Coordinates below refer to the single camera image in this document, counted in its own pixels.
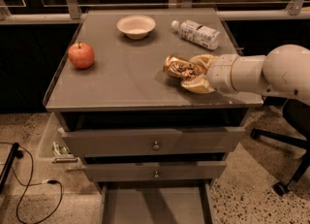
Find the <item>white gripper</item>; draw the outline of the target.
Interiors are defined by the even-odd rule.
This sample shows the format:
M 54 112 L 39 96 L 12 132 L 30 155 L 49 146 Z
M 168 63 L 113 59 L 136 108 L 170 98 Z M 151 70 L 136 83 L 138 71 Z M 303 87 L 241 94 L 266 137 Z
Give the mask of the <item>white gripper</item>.
M 197 65 L 201 74 L 193 80 L 185 80 L 181 86 L 186 90 L 207 94 L 214 89 L 223 94 L 236 94 L 233 87 L 233 64 L 238 58 L 237 54 L 223 54 L 215 58 L 211 54 L 200 54 L 192 57 L 190 62 Z

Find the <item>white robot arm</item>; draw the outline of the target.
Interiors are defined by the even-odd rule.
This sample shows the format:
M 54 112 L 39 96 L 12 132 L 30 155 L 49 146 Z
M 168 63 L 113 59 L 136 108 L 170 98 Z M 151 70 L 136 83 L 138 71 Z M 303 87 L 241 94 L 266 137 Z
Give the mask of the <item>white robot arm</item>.
M 207 70 L 181 85 L 195 93 L 250 92 L 296 99 L 310 105 L 310 50 L 283 45 L 268 55 L 198 55 L 191 62 Z

